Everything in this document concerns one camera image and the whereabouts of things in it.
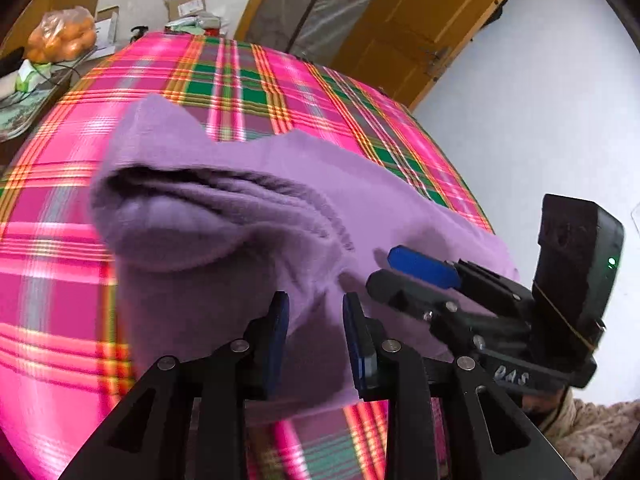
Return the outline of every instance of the plastic bag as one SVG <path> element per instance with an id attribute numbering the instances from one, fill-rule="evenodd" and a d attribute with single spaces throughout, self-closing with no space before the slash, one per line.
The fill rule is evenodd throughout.
<path id="1" fill-rule="evenodd" d="M 26 58 L 32 63 L 73 61 L 95 45 L 95 21 L 84 7 L 46 12 L 29 36 Z"/>

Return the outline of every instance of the purple fabric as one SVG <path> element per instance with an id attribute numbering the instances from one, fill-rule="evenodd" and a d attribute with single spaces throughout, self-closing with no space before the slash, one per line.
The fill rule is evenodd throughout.
<path id="1" fill-rule="evenodd" d="M 186 111 L 133 103 L 92 182 L 92 218 L 116 257 L 118 304 L 139 372 L 158 357 L 205 356 L 290 297 L 282 383 L 247 407 L 249 424 L 358 400 L 342 295 L 425 356 L 446 358 L 428 325 L 366 296 L 364 283 L 407 245 L 517 278 L 505 245 L 360 156 L 293 131 L 212 142 Z M 483 312 L 467 298 L 465 310 Z"/>

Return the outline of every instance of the plaid bedsheet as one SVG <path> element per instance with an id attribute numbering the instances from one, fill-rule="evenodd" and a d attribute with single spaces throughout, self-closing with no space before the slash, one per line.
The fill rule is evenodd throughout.
<path id="1" fill-rule="evenodd" d="M 127 105 L 150 92 L 212 140 L 322 137 L 491 229 L 434 142 L 379 92 L 259 46 L 149 34 L 82 78 L 0 182 L 0 428 L 36 480 L 59 476 L 134 381 L 87 186 Z M 321 417 L 250 430 L 250 477 L 382 479 L 386 404 Z"/>

